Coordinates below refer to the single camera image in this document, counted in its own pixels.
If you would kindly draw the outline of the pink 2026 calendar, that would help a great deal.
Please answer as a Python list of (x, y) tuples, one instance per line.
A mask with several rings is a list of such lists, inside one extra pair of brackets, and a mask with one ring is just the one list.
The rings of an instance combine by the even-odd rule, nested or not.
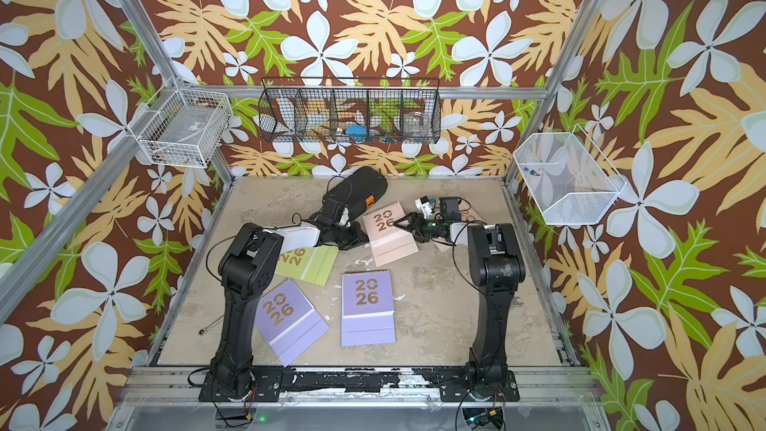
[(385, 265), (418, 253), (418, 245), (409, 231), (395, 227), (397, 219), (405, 217), (400, 202), (379, 208), (362, 217), (375, 265)]
[(452, 245), (466, 247), (466, 245), (468, 245), (467, 227), (471, 221), (484, 223), (485, 220), (473, 208), (469, 208), (460, 213), (459, 221), (444, 221), (442, 227), (443, 231), (441, 231), (438, 237), (433, 239), (433, 243), (435, 243), (437, 249), (439, 249), (439, 251), (447, 251)]

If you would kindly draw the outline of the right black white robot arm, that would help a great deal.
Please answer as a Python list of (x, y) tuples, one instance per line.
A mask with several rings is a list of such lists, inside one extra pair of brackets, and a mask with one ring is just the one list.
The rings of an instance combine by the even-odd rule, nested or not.
[(464, 390), (472, 399), (500, 396), (520, 400), (514, 373), (507, 363), (507, 330), (510, 310), (526, 279), (526, 267), (516, 230), (510, 223), (487, 225), (481, 219), (464, 219), (459, 197), (432, 201), (422, 197), (417, 210), (393, 221), (418, 243), (442, 243), (456, 251), (466, 247), (469, 274), (464, 281), (479, 295), (476, 337), (461, 377), (444, 383)]

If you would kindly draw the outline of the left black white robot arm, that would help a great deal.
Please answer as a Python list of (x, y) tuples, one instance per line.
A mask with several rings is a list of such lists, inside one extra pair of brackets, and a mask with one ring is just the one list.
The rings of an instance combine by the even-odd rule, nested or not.
[(223, 333), (205, 381), (201, 402), (243, 401), (253, 392), (251, 335), (261, 297), (274, 278), (281, 255), (297, 249), (334, 245), (341, 251), (364, 245), (357, 219), (376, 202), (375, 195), (333, 199), (297, 225), (261, 227), (246, 223), (223, 254), (217, 270), (225, 295)]

